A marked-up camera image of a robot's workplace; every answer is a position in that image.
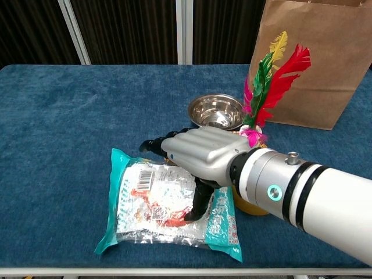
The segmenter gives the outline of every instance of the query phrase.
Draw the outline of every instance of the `black curtain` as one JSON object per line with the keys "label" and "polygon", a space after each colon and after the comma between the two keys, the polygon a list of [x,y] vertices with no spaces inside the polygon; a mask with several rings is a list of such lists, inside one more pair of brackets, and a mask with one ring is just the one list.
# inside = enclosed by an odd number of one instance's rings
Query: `black curtain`
{"label": "black curtain", "polygon": [[0,0],[0,68],[80,64],[57,0]]}
{"label": "black curtain", "polygon": [[92,64],[177,64],[174,0],[71,0]]}
{"label": "black curtain", "polygon": [[265,0],[194,0],[194,64],[250,63]]}

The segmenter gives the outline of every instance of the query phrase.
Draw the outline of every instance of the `blue table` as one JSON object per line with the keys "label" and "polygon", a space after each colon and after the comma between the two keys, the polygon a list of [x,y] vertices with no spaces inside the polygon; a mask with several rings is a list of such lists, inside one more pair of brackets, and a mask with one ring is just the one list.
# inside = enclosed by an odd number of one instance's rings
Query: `blue table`
{"label": "blue table", "polygon": [[[238,209],[243,263],[172,244],[122,242],[94,254],[108,216],[111,149],[159,159],[139,153],[139,144],[189,127],[187,106],[198,95],[241,99],[247,72],[247,65],[2,69],[0,274],[39,267],[364,270],[365,264],[274,216]],[[372,178],[371,94],[369,71],[332,131],[268,123],[268,145]]]}

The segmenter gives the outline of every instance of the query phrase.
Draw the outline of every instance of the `stainless steel bowl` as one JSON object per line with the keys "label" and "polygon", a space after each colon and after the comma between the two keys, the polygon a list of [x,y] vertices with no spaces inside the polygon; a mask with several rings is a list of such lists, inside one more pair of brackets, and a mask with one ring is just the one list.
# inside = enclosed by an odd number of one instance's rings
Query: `stainless steel bowl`
{"label": "stainless steel bowl", "polygon": [[188,115],[198,126],[213,126],[223,130],[234,130],[243,121],[243,105],[226,94],[199,96],[188,106]]}

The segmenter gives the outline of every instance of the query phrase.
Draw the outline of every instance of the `robotic arm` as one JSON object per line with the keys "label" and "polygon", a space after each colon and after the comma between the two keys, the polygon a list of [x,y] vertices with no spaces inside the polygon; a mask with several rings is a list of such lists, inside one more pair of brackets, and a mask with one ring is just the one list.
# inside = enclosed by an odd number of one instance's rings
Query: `robotic arm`
{"label": "robotic arm", "polygon": [[235,186],[244,200],[372,266],[372,180],[270,148],[251,149],[247,139],[218,128],[170,132],[145,141],[152,151],[196,177],[197,220],[214,189]]}

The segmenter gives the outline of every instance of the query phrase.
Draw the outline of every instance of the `yellow feather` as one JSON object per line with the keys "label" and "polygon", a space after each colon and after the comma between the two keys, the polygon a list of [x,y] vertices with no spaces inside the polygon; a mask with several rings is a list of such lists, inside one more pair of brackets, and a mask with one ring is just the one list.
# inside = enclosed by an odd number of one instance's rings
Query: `yellow feather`
{"label": "yellow feather", "polygon": [[287,41],[287,32],[283,31],[272,43],[270,43],[270,52],[274,52],[272,58],[273,63],[283,58],[283,52],[285,51]]}

